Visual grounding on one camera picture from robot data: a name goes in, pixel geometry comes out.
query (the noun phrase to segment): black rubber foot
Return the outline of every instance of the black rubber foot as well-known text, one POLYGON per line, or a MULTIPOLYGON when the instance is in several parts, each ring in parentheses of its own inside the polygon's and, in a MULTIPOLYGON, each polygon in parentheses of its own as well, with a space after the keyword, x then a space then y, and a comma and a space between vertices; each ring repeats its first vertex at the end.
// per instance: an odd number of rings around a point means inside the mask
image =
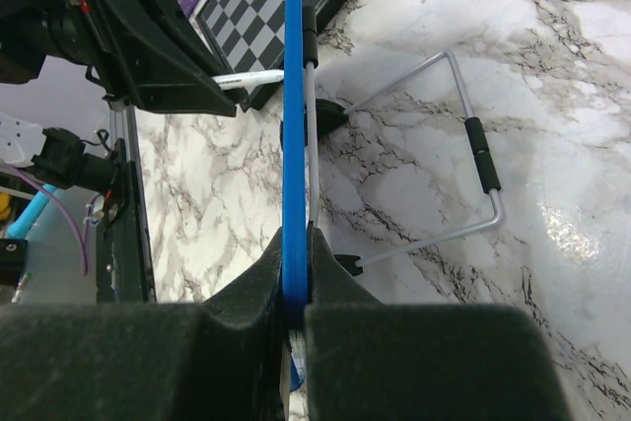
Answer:
MULTIPOLYGON (((344 107, 327 99, 315 100, 315 114, 317 115, 317 140, 321 140, 329 133, 348 123, 348 115, 344 107)), ((307 146, 307 114, 305 113, 305 146, 307 146)), ((283 148, 283 121, 280 122, 280 148, 283 148)))
POLYGON ((359 276, 364 273, 364 268, 357 266, 360 259, 357 255, 336 255, 335 259, 351 276, 359 276))

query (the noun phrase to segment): white marker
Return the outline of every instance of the white marker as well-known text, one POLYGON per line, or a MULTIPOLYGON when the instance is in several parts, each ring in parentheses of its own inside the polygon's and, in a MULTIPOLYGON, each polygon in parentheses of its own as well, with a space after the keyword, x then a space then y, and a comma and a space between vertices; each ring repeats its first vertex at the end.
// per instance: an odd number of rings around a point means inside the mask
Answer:
POLYGON ((285 71, 270 69, 269 71, 215 76, 213 81, 219 85, 222 91, 228 91, 236 88, 255 88, 263 84, 280 83, 283 79, 285 79, 285 71))

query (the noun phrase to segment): white marble surface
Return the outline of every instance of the white marble surface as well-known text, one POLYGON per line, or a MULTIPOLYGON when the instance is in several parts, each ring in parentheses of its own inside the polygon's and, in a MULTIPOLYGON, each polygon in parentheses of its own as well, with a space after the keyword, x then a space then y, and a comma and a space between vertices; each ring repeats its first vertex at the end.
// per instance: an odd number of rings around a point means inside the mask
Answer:
MULTIPOLYGON (((386 302, 524 309, 577 420, 631 419, 630 7, 351 0, 320 39, 318 96, 344 105, 455 52, 508 219, 360 280, 386 302)), ((237 119, 139 114, 161 301, 213 295, 280 225, 279 99, 237 119)), ((366 255, 490 214, 447 64, 354 113, 320 153, 321 226, 336 252, 366 255)))

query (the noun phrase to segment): black foam grip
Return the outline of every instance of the black foam grip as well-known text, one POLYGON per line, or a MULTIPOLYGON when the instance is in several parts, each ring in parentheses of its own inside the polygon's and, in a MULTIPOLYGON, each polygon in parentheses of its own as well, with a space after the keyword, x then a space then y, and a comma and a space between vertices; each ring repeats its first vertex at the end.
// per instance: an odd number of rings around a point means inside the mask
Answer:
POLYGON ((474 158, 484 192, 488 194, 491 189, 497 189, 498 191, 502 189, 491 154, 489 152, 480 152, 474 158))
POLYGON ((313 63, 317 68, 317 19, 313 7, 303 7, 303 60, 305 66, 313 63))
POLYGON ((464 127, 466 128, 466 134, 469 137, 469 143, 471 144, 471 151, 473 155, 477 155, 480 152, 488 152, 489 144, 486 141, 486 135, 484 135, 484 127, 478 117, 470 117, 464 121, 464 127))

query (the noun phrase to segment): yellow object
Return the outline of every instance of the yellow object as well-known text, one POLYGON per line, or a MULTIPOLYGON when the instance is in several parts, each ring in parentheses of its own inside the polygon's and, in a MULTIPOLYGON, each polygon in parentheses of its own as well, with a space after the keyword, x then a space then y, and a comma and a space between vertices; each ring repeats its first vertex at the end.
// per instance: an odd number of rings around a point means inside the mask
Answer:
POLYGON ((6 221, 11 215, 11 196, 0 192, 0 221, 6 221))

